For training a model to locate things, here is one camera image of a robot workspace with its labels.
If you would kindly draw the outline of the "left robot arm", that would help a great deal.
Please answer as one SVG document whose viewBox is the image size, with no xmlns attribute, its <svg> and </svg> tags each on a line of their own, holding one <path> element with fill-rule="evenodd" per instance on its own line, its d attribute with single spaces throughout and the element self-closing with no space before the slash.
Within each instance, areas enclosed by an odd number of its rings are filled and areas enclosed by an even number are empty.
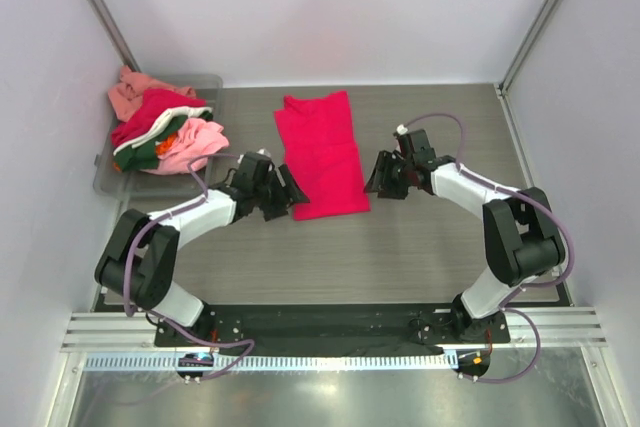
<svg viewBox="0 0 640 427">
<path fill-rule="evenodd" d="M 261 152 L 242 156 L 222 182 L 170 209 L 125 211 L 97 263 L 96 282 L 120 295 L 129 313 L 153 312 L 192 332 L 213 329 L 210 306 L 174 280 L 179 250 L 215 229 L 262 212 L 265 221 L 285 216 L 309 198 L 287 165 L 275 166 Z"/>
</svg>

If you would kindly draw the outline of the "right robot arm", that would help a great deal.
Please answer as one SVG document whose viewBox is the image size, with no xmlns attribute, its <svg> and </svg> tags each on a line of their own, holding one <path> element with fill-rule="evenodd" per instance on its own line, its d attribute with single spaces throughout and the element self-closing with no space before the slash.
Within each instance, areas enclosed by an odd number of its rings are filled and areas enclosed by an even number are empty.
<svg viewBox="0 0 640 427">
<path fill-rule="evenodd" d="M 453 335 L 468 339 L 489 327 L 518 289 L 564 262 L 560 229 L 542 190 L 515 190 L 437 155 L 423 129 L 401 125 L 394 137 L 398 147 L 378 153 L 365 193 L 403 200 L 416 188 L 482 221 L 487 267 L 450 311 Z"/>
</svg>

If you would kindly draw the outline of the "magenta t shirt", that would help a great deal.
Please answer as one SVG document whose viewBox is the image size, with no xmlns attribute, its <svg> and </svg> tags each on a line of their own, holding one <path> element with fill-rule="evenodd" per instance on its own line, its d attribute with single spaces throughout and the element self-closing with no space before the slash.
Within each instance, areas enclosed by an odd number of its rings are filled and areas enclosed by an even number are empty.
<svg viewBox="0 0 640 427">
<path fill-rule="evenodd" d="M 284 162 L 309 199 L 294 207 L 296 221 L 370 210 L 345 91 L 316 99 L 286 95 L 274 119 L 284 146 Z"/>
</svg>

